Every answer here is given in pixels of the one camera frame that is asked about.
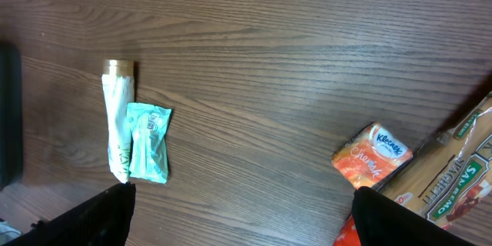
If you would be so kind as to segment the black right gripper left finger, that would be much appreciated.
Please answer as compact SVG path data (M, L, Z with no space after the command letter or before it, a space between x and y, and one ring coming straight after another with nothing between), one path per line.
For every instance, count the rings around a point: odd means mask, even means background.
M116 184L6 246L125 246L135 209L134 184Z

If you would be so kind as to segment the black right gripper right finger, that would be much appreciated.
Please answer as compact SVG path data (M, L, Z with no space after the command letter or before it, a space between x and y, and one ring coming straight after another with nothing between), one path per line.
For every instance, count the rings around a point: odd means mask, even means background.
M473 246L368 187L354 192L351 215L362 246Z

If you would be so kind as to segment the small orange snack packet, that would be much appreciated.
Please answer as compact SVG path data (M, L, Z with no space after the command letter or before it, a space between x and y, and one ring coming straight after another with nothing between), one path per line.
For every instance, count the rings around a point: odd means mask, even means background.
M332 156L332 165L355 189L374 187L413 157L412 150L373 122Z

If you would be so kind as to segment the orange spaghetti packet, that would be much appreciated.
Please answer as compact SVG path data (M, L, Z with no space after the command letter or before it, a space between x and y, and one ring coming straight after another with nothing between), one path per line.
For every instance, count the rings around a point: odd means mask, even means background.
M427 140L373 188L441 228L491 191L491 97Z

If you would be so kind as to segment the teal plastic packet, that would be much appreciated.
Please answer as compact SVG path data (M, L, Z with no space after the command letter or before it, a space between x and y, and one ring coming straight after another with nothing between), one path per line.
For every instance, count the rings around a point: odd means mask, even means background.
M165 135L171 109L132 102L127 106L132 150L130 176L159 184L168 180L168 156Z

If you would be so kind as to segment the white tube gold cap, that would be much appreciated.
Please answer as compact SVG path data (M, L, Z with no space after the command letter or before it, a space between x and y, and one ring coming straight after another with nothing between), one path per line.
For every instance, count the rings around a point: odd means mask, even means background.
M111 173L126 183L131 159L127 106L135 100L134 62L104 60L101 82L108 119L108 164Z

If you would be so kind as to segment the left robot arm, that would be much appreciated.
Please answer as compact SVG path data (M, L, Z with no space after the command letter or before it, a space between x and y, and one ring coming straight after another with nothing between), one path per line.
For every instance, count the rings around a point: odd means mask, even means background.
M23 171L22 60L17 47L1 41L1 190Z

